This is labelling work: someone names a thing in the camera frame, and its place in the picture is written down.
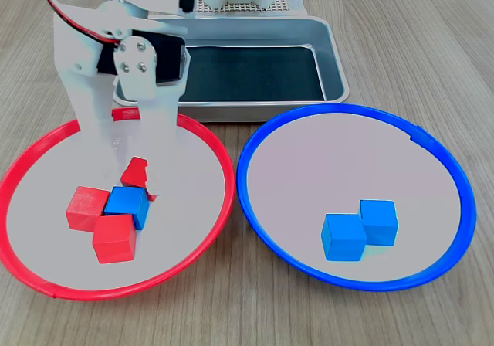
wood grain surface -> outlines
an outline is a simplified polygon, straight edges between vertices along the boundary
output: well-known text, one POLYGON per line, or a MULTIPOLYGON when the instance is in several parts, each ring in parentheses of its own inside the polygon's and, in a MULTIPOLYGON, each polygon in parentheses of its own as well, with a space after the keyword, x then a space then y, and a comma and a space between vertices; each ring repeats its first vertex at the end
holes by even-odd
MULTIPOLYGON (((101 0, 62 0, 96 7, 101 0)), ((478 225, 442 278, 397 293, 332 287, 288 266, 238 202, 209 251, 136 296, 55 300, 0 266, 0 345, 494 344, 494 0, 304 0, 333 27, 350 103, 421 125, 470 178, 478 225)), ((0 175, 73 119, 45 0, 0 0, 0 175)), ((212 125, 236 163, 257 126, 212 125)))

